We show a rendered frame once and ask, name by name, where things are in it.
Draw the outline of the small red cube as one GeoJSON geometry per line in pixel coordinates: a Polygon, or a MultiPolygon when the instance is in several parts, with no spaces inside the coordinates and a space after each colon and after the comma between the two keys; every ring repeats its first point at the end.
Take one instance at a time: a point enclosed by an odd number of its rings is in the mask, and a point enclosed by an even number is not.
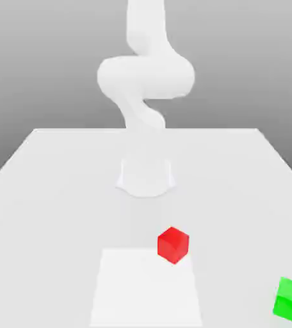
{"type": "Polygon", "coordinates": [[[177,264],[187,255],[190,236],[175,227],[169,227],[158,236],[158,255],[172,264],[177,264]]]}

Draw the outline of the small green cube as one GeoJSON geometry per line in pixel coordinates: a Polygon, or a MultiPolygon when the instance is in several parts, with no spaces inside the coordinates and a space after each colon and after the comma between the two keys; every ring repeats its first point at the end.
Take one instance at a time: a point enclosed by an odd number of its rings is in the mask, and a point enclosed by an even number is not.
{"type": "Polygon", "coordinates": [[[292,322],[292,280],[287,277],[280,278],[273,314],[292,322]]]}

